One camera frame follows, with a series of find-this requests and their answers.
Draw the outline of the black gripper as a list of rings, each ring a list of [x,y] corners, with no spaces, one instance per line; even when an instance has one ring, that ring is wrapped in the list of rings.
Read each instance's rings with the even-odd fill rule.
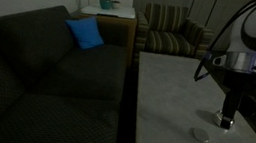
[[[227,93],[223,103],[222,113],[225,117],[234,118],[235,111],[240,105],[240,93],[229,92],[230,90],[241,91],[250,95],[256,90],[256,74],[230,71],[221,65],[220,59],[214,59],[208,66],[210,75],[216,80],[220,88]]]

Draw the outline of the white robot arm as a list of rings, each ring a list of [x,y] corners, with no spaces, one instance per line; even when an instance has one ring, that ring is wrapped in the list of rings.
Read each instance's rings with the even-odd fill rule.
[[[213,65],[226,70],[223,85],[229,91],[215,117],[216,124],[225,129],[234,124],[243,92],[256,85],[256,0],[241,9],[230,23],[234,25],[227,53],[212,59]]]

